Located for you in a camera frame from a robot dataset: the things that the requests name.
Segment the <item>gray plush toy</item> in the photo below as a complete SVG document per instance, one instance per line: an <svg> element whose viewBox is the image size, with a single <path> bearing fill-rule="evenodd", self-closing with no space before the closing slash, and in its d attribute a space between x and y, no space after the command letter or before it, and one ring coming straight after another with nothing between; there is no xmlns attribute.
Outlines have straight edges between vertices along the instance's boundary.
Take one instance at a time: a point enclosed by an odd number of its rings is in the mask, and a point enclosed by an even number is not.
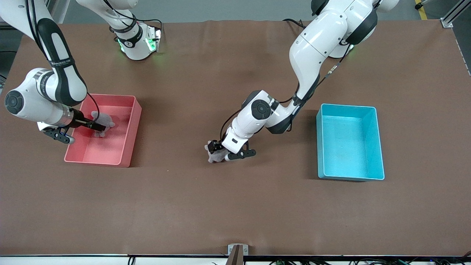
<svg viewBox="0 0 471 265"><path fill-rule="evenodd" d="M91 112L91 116L93 117L93 119L96 119L97 115L98 115L97 111L94 110L94 111ZM96 123L101 124L103 126L106 126L106 128L102 132L95 131L95 137L104 137L105 132L108 131L110 128L113 128L115 126L111 116L109 116L106 113L100 113L100 117L98 117L98 120L96 120Z"/></svg>
<svg viewBox="0 0 471 265"><path fill-rule="evenodd" d="M206 151L208 151L208 145L205 145L204 149L206 149ZM227 150L226 148L224 148L223 150L217 150L214 153L210 153L208 151L208 155L209 155L208 162L210 162L210 163L222 162L228 153L229 153L229 150Z"/></svg>

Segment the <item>black cable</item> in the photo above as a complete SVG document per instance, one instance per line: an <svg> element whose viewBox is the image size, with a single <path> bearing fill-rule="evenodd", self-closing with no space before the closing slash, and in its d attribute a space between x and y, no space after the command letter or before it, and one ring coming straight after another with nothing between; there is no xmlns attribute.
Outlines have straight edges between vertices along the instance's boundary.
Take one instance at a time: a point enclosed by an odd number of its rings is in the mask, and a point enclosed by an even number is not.
<svg viewBox="0 0 471 265"><path fill-rule="evenodd" d="M28 20L30 22L30 29L32 31L34 41L38 45L39 49L41 52L46 56L46 52L44 51L44 48L41 45L41 41L39 40L39 33L38 33L38 22L36 21L36 7L34 5L34 0L26 0L26 3L31 1L31 12L32 12L32 24L31 24L31 17L28 9Z"/></svg>
<svg viewBox="0 0 471 265"><path fill-rule="evenodd" d="M459 258L465 258L469 256L471 256L471 251L466 252L466 254L464 254L462 257L459 257Z"/></svg>
<svg viewBox="0 0 471 265"><path fill-rule="evenodd" d="M293 129L293 115L291 114L291 116L290 116L290 128L286 131L289 133L289 132L291 132L292 129Z"/></svg>
<svg viewBox="0 0 471 265"><path fill-rule="evenodd" d="M286 102L288 102L288 101L290 101L290 100L292 100L292 99L293 99L293 97L290 97L289 99L287 99L287 100L285 100L285 101L280 101L280 103L286 103Z"/></svg>
<svg viewBox="0 0 471 265"><path fill-rule="evenodd" d="M116 12L117 14L119 14L119 15L121 15L121 16L123 16L123 17L129 18L129 19L132 19L132 20L136 19L137 21L141 21L141 22L157 21L157 22L160 23L160 29L163 31L163 22L162 22L160 19L137 19L137 18L135 18L135 17L128 17L127 15L121 14L119 11L117 11L116 9L114 9L114 7L111 6L111 4L108 2L108 0L103 0L103 2L105 2L105 4L106 4L107 6L109 6L114 12Z"/></svg>
<svg viewBox="0 0 471 265"><path fill-rule="evenodd" d="M347 50L346 50L345 53L343 54L342 59L340 59L339 63L341 63L341 62L345 59L345 57L347 56L347 53L348 53L349 50L350 50L350 47L351 47L351 46L348 45Z"/></svg>
<svg viewBox="0 0 471 265"><path fill-rule="evenodd" d="M378 0L378 2L374 5L373 9L377 9L378 6L380 6L380 2L381 2L381 0Z"/></svg>
<svg viewBox="0 0 471 265"><path fill-rule="evenodd" d="M254 133L254 134L258 134L262 129L263 129L263 127L260 128L260 130L258 130L258 131L257 131L256 133Z"/></svg>
<svg viewBox="0 0 471 265"><path fill-rule="evenodd" d="M224 126L226 126L226 124L232 119L232 117L234 117L237 113L239 113L242 109L234 112L234 114L231 115L231 117L229 117L229 119L227 119L224 124L222 125L221 127L221 131L219 132L219 139L220 141L222 141L222 131L224 130Z"/></svg>
<svg viewBox="0 0 471 265"><path fill-rule="evenodd" d="M296 25L300 26L301 28L306 28L303 24L299 23L298 21L294 20L294 19L291 19L291 18L286 18L286 19L283 19L282 21L289 21L289 22L293 22L295 23Z"/></svg>
<svg viewBox="0 0 471 265"><path fill-rule="evenodd" d="M418 259L419 257L415 257L413 260L409 261L409 262L406 262L407 264L411 264L412 262L414 262L416 259Z"/></svg>
<svg viewBox="0 0 471 265"><path fill-rule="evenodd" d="M95 101L95 99L90 95L90 93L87 92L87 95L91 98L91 100L93 100L93 103L95 103L95 106L97 107L97 117L95 119L93 119L93 122L97 121L98 118L100 117L100 108L98 107L98 104L97 102Z"/></svg>
<svg viewBox="0 0 471 265"><path fill-rule="evenodd" d="M136 257L129 257L128 259L128 265L134 265L134 263L136 262Z"/></svg>

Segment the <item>plastic storage box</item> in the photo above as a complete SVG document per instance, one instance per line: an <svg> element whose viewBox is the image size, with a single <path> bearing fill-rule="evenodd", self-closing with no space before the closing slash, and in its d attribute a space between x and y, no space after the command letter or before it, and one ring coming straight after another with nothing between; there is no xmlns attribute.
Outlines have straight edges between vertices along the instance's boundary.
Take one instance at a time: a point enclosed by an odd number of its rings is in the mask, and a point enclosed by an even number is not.
<svg viewBox="0 0 471 265"><path fill-rule="evenodd" d="M322 104L317 114L317 163L320 178L383 180L376 109Z"/></svg>
<svg viewBox="0 0 471 265"><path fill-rule="evenodd" d="M116 124L104 138L94 136L93 130L75 128L72 136L75 143L67 147L64 161L91 166L129 167L134 141L138 132L142 108L134 96L92 94L100 107L100 112L111 116ZM87 97L80 111L89 118L96 110L95 103Z"/></svg>

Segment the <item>green indicator light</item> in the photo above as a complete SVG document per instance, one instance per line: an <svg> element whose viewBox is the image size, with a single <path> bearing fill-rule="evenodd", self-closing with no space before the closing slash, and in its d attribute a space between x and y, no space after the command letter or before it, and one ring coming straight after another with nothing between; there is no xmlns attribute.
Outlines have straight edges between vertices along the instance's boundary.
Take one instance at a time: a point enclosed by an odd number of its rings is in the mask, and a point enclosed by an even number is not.
<svg viewBox="0 0 471 265"><path fill-rule="evenodd" d="M155 42L152 39L149 40L147 38L146 38L146 42L147 42L147 45L149 47L149 50L150 51L155 51L155 49L156 49L155 48Z"/></svg>
<svg viewBox="0 0 471 265"><path fill-rule="evenodd" d="M121 41L118 39L119 46L121 47L121 51L124 52L124 48L121 45Z"/></svg>

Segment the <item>gray floor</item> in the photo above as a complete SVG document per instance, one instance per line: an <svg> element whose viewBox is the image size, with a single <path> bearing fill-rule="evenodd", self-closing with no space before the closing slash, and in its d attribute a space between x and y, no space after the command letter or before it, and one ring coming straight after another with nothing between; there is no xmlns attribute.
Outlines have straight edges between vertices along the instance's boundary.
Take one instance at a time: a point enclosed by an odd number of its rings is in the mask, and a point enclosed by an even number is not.
<svg viewBox="0 0 471 265"><path fill-rule="evenodd" d="M158 18L164 23L202 22L207 20L311 20L311 0L140 0L133 13L142 19ZM429 19L446 14L457 0L434 0L425 5ZM400 0L389 13L379 13L380 20L416 20L419 13L414 0ZM104 23L92 11L70 0L64 23ZM454 22L455 34L464 57L471 62L471 8ZM17 50L22 34L0 30L0 51ZM0 74L8 75L14 54L0 53Z"/></svg>

